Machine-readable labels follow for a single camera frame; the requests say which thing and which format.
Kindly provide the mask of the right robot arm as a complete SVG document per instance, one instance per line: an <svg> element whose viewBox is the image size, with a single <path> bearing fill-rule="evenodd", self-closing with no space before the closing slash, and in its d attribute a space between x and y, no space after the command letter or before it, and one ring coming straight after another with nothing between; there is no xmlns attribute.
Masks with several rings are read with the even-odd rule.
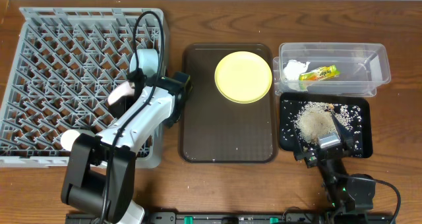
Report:
<svg viewBox="0 0 422 224"><path fill-rule="evenodd" d="M342 159L355 154L353 134L334 115L330 116L335 131L317 138L316 148L294 151L296 160L308 168L317 167L327 199L334 207L326 212L320 223L368 223L367 212L373 209L375 181L369 175L349 175Z"/></svg>

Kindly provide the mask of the yellow round plate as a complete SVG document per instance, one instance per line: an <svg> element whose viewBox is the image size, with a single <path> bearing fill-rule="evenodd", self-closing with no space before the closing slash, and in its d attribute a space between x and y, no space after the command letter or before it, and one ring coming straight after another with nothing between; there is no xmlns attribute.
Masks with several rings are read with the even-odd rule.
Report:
<svg viewBox="0 0 422 224"><path fill-rule="evenodd" d="M253 103L262 99L272 85L268 63L256 53L236 51L217 64L214 81L218 91L235 103Z"/></svg>

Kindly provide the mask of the green orange snack wrapper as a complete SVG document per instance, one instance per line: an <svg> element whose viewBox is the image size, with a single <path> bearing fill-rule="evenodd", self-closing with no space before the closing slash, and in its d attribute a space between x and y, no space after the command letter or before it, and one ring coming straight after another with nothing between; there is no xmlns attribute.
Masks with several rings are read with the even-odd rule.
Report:
<svg viewBox="0 0 422 224"><path fill-rule="evenodd" d="M327 67L319 67L310 72L305 72L300 74L300 81L320 81L326 80L329 78L334 78L340 75L340 71L336 68L335 65L330 65Z"/></svg>

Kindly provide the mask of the white tissue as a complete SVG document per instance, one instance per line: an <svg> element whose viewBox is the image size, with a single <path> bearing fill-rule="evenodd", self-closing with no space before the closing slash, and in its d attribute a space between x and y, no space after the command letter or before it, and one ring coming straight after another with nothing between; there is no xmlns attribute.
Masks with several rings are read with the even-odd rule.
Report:
<svg viewBox="0 0 422 224"><path fill-rule="evenodd" d="M307 72L310 62L302 63L296 60L289 60L283 72L287 80L299 80L299 76Z"/></svg>

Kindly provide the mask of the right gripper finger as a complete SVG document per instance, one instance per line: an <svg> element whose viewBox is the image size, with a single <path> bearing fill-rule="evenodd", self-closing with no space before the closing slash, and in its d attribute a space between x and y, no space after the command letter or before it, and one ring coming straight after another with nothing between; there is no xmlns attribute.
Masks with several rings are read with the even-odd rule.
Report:
<svg viewBox="0 0 422 224"><path fill-rule="evenodd" d="M301 155L303 154L303 147L301 145L301 142L299 140L299 137L297 135L297 133L295 131L293 131L293 137L294 137L294 149L293 149L293 153L295 155Z"/></svg>
<svg viewBox="0 0 422 224"><path fill-rule="evenodd" d="M331 114L331 117L341 142L345 145L351 145L351 132L345 126L343 126L339 120L337 120L333 113Z"/></svg>

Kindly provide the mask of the white cup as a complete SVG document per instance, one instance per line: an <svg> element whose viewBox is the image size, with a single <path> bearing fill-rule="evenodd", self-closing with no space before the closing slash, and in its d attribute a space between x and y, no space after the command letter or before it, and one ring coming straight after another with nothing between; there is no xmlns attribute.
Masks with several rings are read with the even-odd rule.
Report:
<svg viewBox="0 0 422 224"><path fill-rule="evenodd" d="M65 131L60 138L60 144L63 149L71 151L75 140L80 136L80 131L71 129Z"/></svg>

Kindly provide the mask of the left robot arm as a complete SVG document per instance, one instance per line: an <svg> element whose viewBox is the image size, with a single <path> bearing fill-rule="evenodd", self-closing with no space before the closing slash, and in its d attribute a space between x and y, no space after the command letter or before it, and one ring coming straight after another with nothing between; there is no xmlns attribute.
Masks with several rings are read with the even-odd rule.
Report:
<svg viewBox="0 0 422 224"><path fill-rule="evenodd" d="M145 210L132 199L137 153L160 125L180 119L193 88L183 72L147 78L137 70L130 76L109 96L112 103L136 99L120 109L117 121L97 134L70 129L60 139L71 153L61 201L94 215L96 223L142 223Z"/></svg>

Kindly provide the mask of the food scraps rice pile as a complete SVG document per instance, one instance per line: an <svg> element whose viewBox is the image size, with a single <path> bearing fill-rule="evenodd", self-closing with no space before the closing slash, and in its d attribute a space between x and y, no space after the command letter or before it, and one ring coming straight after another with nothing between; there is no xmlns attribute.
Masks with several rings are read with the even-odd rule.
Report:
<svg viewBox="0 0 422 224"><path fill-rule="evenodd" d="M293 152L295 131L302 147L318 146L318 137L336 132L331 114L354 136L355 149L361 149L363 108L357 105L283 100L280 104L280 147Z"/></svg>

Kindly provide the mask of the pink white bowl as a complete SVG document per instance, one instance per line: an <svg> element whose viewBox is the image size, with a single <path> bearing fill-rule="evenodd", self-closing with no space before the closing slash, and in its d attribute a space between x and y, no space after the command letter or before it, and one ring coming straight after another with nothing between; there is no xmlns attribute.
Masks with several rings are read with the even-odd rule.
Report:
<svg viewBox="0 0 422 224"><path fill-rule="evenodd" d="M135 83L126 81L116 87L107 97L108 105L113 105L119 99L126 96L134 96Z"/></svg>

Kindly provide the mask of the light blue bowl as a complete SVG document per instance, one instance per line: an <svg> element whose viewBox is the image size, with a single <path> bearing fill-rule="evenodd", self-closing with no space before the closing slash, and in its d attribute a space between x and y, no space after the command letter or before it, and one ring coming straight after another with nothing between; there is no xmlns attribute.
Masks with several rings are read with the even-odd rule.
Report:
<svg viewBox="0 0 422 224"><path fill-rule="evenodd" d="M138 49L136 55L133 54L130 65L129 72L134 72L137 68L142 69L142 72L147 76L151 77L158 71L159 65L159 55L155 49Z"/></svg>

